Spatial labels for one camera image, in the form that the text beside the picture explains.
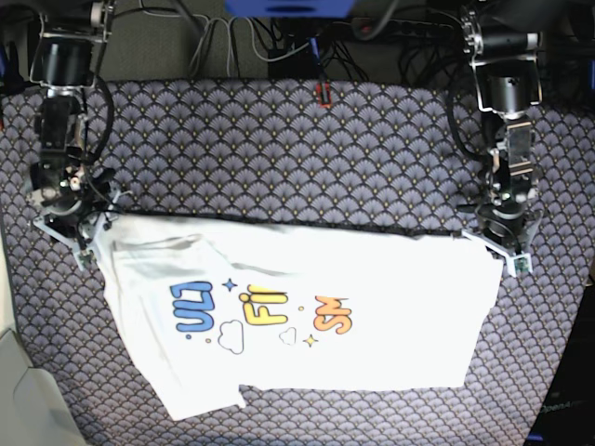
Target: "sparkle graphic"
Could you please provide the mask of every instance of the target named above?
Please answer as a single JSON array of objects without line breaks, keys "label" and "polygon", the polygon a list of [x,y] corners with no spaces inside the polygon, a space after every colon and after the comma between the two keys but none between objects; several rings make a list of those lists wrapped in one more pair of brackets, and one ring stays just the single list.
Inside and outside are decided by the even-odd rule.
[{"label": "sparkle graphic", "polygon": [[233,283],[233,282],[231,281],[231,279],[229,279],[229,280],[227,281],[227,283],[223,283],[223,286],[224,286],[224,287],[226,287],[226,288],[228,289],[228,291],[231,293],[231,290],[232,290],[233,288],[235,288],[236,286],[238,286],[238,285],[236,285],[235,283]]},{"label": "sparkle graphic", "polygon": [[314,339],[314,338],[312,337],[312,335],[310,335],[310,337],[309,337],[308,339],[306,339],[304,342],[305,342],[306,344],[308,344],[308,346],[309,346],[310,348],[312,348],[312,346],[314,345],[314,343],[315,343],[315,342],[318,342],[318,340]]}]

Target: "white object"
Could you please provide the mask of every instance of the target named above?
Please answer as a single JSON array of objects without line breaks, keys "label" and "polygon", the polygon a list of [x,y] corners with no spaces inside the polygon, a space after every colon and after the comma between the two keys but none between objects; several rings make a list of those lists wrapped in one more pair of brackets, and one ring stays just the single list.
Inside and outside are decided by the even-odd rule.
[{"label": "white object", "polygon": [[240,385],[464,384],[502,262],[479,242],[122,216],[96,239],[132,361],[175,420]]},{"label": "white object", "polygon": [[10,330],[0,334],[0,377],[2,446],[85,446],[56,381]]}]

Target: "electrical cable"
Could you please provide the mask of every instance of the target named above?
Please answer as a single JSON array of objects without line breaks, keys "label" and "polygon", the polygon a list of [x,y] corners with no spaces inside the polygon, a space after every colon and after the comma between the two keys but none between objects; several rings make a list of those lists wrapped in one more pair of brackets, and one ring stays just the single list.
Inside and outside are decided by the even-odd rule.
[{"label": "electrical cable", "polygon": [[461,151],[463,155],[469,158],[472,161],[476,161],[478,163],[482,163],[484,157],[481,156],[479,153],[474,151],[470,151],[465,146],[465,143],[461,139],[461,136],[458,132],[458,123],[455,119],[455,95],[457,89],[463,85],[464,82],[469,80],[469,76],[460,76],[455,79],[455,81],[450,85],[448,89],[448,94],[446,95],[446,116],[448,118],[448,126],[450,127],[450,131],[453,135],[453,140],[455,141],[456,147]]},{"label": "electrical cable", "polygon": [[188,22],[188,25],[196,37],[196,41],[200,42],[205,35],[205,27],[203,24],[194,17],[182,0],[169,0],[169,3],[171,3],[180,16]]},{"label": "electrical cable", "polygon": [[252,32],[252,49],[254,50],[254,54],[256,55],[256,57],[259,58],[260,60],[262,60],[263,62],[267,62],[267,63],[280,62],[281,60],[292,58],[293,56],[295,56],[296,54],[300,53],[304,49],[310,47],[310,43],[306,43],[306,44],[304,44],[302,46],[299,46],[298,48],[295,48],[295,49],[292,49],[291,51],[288,51],[287,53],[285,53],[282,56],[279,56],[277,58],[270,58],[270,59],[269,58],[265,58],[264,56],[262,56],[260,54],[260,52],[257,49],[256,31],[255,31],[254,23],[252,22],[251,19],[249,19],[247,17],[232,17],[230,19],[230,27],[238,19],[244,19],[248,23],[248,25],[250,26],[250,30]]},{"label": "electrical cable", "polygon": [[[275,33],[272,31],[272,29],[267,28],[267,25],[265,25],[260,19],[252,19],[256,25],[258,25],[260,28],[262,28],[271,38],[272,41],[272,46],[274,49],[279,49],[279,47],[277,46],[277,42],[281,42],[281,40],[283,40],[283,38],[281,40],[277,40],[277,36],[275,35]],[[260,35],[260,33],[258,33],[258,40],[260,41],[260,44],[266,48],[267,46],[264,43],[264,40],[262,39],[262,36]]]},{"label": "electrical cable", "polygon": [[96,85],[103,95],[103,99],[105,100],[105,105],[107,106],[107,117],[105,120],[105,130],[101,135],[101,139],[98,142],[97,148],[91,155],[90,159],[88,160],[91,164],[96,163],[101,154],[107,147],[108,143],[110,142],[110,135],[112,134],[113,129],[113,121],[115,118],[115,105],[113,104],[113,97],[110,88],[107,86],[105,81],[100,76],[95,76]]},{"label": "electrical cable", "polygon": [[397,8],[398,5],[399,5],[399,0],[393,0],[392,3],[387,8],[384,15],[382,16],[382,18],[380,19],[380,21],[372,28],[365,26],[362,29],[358,29],[358,27],[356,26],[358,20],[354,20],[351,23],[351,28],[353,30],[353,35],[355,36],[355,38],[358,40],[361,40],[363,42],[369,42],[371,40],[374,40],[386,29],[387,25],[390,22],[390,19],[392,19],[392,16],[394,16],[395,14],[403,14],[404,12],[415,11],[415,10],[419,10],[419,9],[426,10],[428,12],[431,12],[432,14],[439,14],[441,16],[447,17],[448,19],[456,22],[459,26],[462,27],[461,20],[459,20],[457,17],[453,16],[452,14],[441,11],[440,9],[435,9],[433,7],[416,6],[416,5],[413,5],[410,7]]},{"label": "electrical cable", "polygon": [[337,45],[339,52],[343,53],[343,56],[345,56],[346,61],[353,67],[353,69],[357,72],[357,74],[360,76],[360,78],[364,82],[369,82],[370,77],[368,76],[367,72],[365,72],[365,70],[355,62],[355,59],[351,55],[351,52],[347,48],[347,45],[345,45],[345,42],[339,41],[339,42],[336,42],[336,45]]},{"label": "electrical cable", "polygon": [[[172,9],[172,8],[168,8],[168,7],[146,7],[144,4],[144,0],[139,0],[139,7],[132,8],[132,9],[123,11],[121,13],[118,13],[114,16],[114,18],[118,19],[118,18],[125,17],[127,15],[138,13],[138,12],[142,12],[147,15],[154,16],[154,17],[162,17],[162,18],[168,18],[168,19],[185,17],[182,15],[182,13],[177,14],[178,11],[176,9]],[[204,16],[204,15],[200,15],[200,14],[193,14],[193,15],[191,14],[191,16],[193,17],[193,19],[200,18],[205,21],[205,25],[204,26],[201,25],[202,29],[203,29],[202,37],[199,39],[198,45],[196,47],[196,51],[194,52],[191,62],[190,62],[190,65],[189,65],[189,73],[192,78],[198,76],[198,73],[200,72],[201,64],[202,64],[201,62],[202,62],[203,47],[204,47],[207,35],[209,34],[209,32],[213,31],[215,24],[219,23],[219,22],[224,24],[224,26],[227,30],[227,34],[228,34],[228,56],[227,56],[226,69],[227,69],[227,74],[229,77],[232,77],[231,65],[234,61],[235,61],[235,65],[236,65],[236,70],[239,72],[239,63],[237,60],[238,58],[237,58],[236,44],[233,42],[233,39],[232,39],[232,36],[233,36],[232,26],[233,26],[234,22],[238,19],[244,19],[247,21],[248,25],[250,26],[250,32],[252,33],[252,49],[254,50],[256,57],[264,62],[274,63],[274,62],[279,62],[281,60],[289,59],[289,58],[295,56],[297,53],[308,48],[310,45],[308,43],[304,44],[303,46],[300,46],[298,48],[292,49],[291,51],[288,51],[286,54],[284,54],[282,56],[269,59],[269,58],[262,56],[257,49],[256,41],[258,39],[258,32],[256,30],[254,22],[251,19],[232,17],[229,21],[227,21],[222,18],[210,19],[208,16]],[[268,30],[268,31],[270,31],[271,34],[274,36],[274,31],[272,29]],[[262,39],[262,35],[260,36],[260,40],[261,40],[260,43],[264,44],[264,39]],[[277,39],[275,36],[275,40],[277,42],[279,42],[280,40],[282,40],[282,38]]]},{"label": "electrical cable", "polygon": [[[133,7],[132,9],[127,9],[126,11],[118,12],[113,16],[114,19],[121,19],[123,17],[137,14],[139,12],[176,12],[175,9],[171,9],[169,7]],[[177,17],[177,16],[159,16],[159,17]]]}]

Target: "black cable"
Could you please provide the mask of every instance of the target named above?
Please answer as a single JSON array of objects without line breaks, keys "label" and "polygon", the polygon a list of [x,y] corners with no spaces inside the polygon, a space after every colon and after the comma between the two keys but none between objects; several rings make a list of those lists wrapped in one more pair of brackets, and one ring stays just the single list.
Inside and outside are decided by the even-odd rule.
[{"label": "black cable", "polygon": [[[260,42],[260,44],[262,45],[262,47],[264,49],[266,49],[267,52],[271,51],[271,49],[269,48],[269,46],[265,43],[264,39],[262,38],[262,34],[260,33],[260,30],[258,29],[258,26],[255,26],[254,27],[254,33],[257,35],[257,39]],[[276,42],[274,42],[274,40],[273,40],[273,45],[274,45],[274,49],[278,49],[277,44],[276,44]]]},{"label": "black cable", "polygon": [[105,130],[101,135],[101,139],[97,144],[97,148],[90,156],[88,162],[93,164],[96,163],[99,158],[101,158],[101,154],[107,147],[108,143],[110,142],[110,135],[112,134],[113,129],[113,121],[115,119],[115,105],[113,104],[113,97],[110,88],[107,86],[105,81],[100,76],[95,76],[96,84],[103,95],[103,99],[105,100],[105,105],[107,106],[107,116],[105,119]]},{"label": "black cable", "polygon": [[235,70],[238,73],[238,77],[242,77],[240,73],[240,60],[238,55],[238,42],[235,38],[235,32],[233,31],[233,26],[230,27],[230,35],[231,35],[231,53],[233,55],[233,60],[235,61]]},{"label": "black cable", "polygon": [[362,67],[360,67],[355,62],[355,60],[353,59],[353,56],[351,55],[351,53],[350,53],[349,49],[347,48],[347,46],[345,45],[345,43],[344,42],[336,42],[335,45],[336,45],[338,52],[343,54],[343,57],[345,58],[345,60],[349,63],[349,65],[351,65],[353,67],[353,69],[358,74],[358,76],[360,76],[360,78],[363,81],[368,82],[370,80],[370,77],[364,71],[364,69]]},{"label": "black cable", "polygon": [[[262,20],[260,19],[252,19],[252,21],[254,21],[256,23],[256,25],[258,25],[260,28],[262,28],[271,38],[272,41],[272,47],[274,49],[279,49],[279,47],[277,46],[277,36],[274,34],[274,32],[272,31],[272,29],[269,29],[269,27],[267,25],[265,25]],[[260,44],[262,45],[263,48],[266,48],[267,46],[264,45],[264,42],[262,40],[262,37],[260,36],[260,33],[257,33],[258,35],[258,39],[260,40]]]},{"label": "black cable", "polygon": [[[411,82],[409,82],[409,76],[408,76],[408,73],[409,73],[409,69],[411,67],[411,64],[413,63],[413,61],[415,59],[417,59],[422,54],[422,51],[423,51],[424,48],[425,48],[425,46],[423,44],[418,44],[416,46],[409,47],[407,49],[407,51],[406,51],[406,53],[409,53],[411,51],[415,51],[414,54],[412,54],[411,57],[407,60],[407,62],[404,65],[404,68],[403,68],[404,80],[405,80],[405,82],[406,82],[407,85],[411,85],[412,84]],[[401,60],[405,60],[405,54],[406,53],[402,53],[401,54]]]},{"label": "black cable", "polygon": [[424,76],[427,75],[431,65],[434,63],[434,60],[437,59],[440,55],[440,47],[438,45],[434,46],[434,51],[431,53],[430,59],[428,60],[428,63],[426,64],[426,66],[423,68],[423,70],[421,70],[421,72],[419,72],[419,74],[417,75],[417,79],[414,83],[415,86],[419,87],[420,85],[420,80],[424,78]]},{"label": "black cable", "polygon": [[393,0],[392,3],[387,8],[386,12],[384,13],[384,16],[382,16],[382,19],[380,19],[380,21],[373,27],[367,27],[367,26],[364,27],[364,30],[366,30],[366,31],[362,31],[361,29],[358,29],[356,26],[354,26],[354,25],[356,25],[356,21],[354,21],[352,23],[351,28],[353,30],[353,35],[355,36],[355,38],[358,40],[364,41],[364,42],[374,40],[386,29],[387,25],[390,22],[390,19],[392,19],[392,16],[394,16],[395,14],[402,14],[404,12],[414,11],[414,10],[419,10],[419,9],[423,9],[423,10],[431,12],[433,14],[440,14],[444,17],[447,17],[451,21],[455,21],[459,25],[461,24],[459,19],[457,19],[454,16],[451,16],[450,14],[448,14],[444,11],[441,11],[440,9],[435,9],[433,7],[426,7],[426,6],[421,6],[421,5],[412,5],[410,7],[397,8],[398,4],[399,4],[399,0]]},{"label": "black cable", "polygon": [[450,127],[450,131],[453,135],[455,145],[460,150],[460,152],[470,160],[482,163],[484,157],[481,156],[479,153],[467,149],[465,143],[461,139],[461,136],[458,132],[458,124],[455,119],[455,95],[456,91],[460,86],[463,85],[463,83],[469,83],[470,85],[474,85],[471,76],[459,76],[455,79],[455,81],[450,85],[450,88],[448,89],[448,94],[446,95],[446,116],[448,118],[448,126]]},{"label": "black cable", "polygon": [[188,22],[188,25],[194,33],[194,37],[196,37],[196,42],[200,42],[205,36],[205,26],[194,17],[181,0],[169,0],[169,3],[171,3],[180,16]]}]

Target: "patterned fabric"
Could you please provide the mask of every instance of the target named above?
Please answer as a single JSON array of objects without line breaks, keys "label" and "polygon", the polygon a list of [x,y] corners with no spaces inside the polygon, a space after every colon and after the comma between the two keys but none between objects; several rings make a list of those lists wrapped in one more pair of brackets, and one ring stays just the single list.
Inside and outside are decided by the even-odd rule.
[{"label": "patterned fabric", "polygon": [[[112,85],[116,121],[103,164],[117,170],[117,181],[131,190],[123,203],[136,210],[410,233],[449,233],[471,223],[456,206],[478,194],[479,166],[454,149],[443,98],[334,83],[335,105],[325,110],[313,90],[313,83],[293,81]],[[20,190],[37,156],[32,127],[41,101],[32,94],[3,103],[7,257],[23,344],[35,366],[54,374],[89,443],[523,443],[558,367],[593,257],[590,119],[531,110],[543,170],[535,208],[548,211],[535,239],[535,274],[505,276],[465,387],[387,393],[245,387],[246,409],[174,423],[126,354],[99,272],[79,272],[64,246],[29,226],[36,212]],[[89,104],[97,139],[101,95],[91,95]],[[456,115],[462,133],[477,142],[475,107],[465,98]]]}]

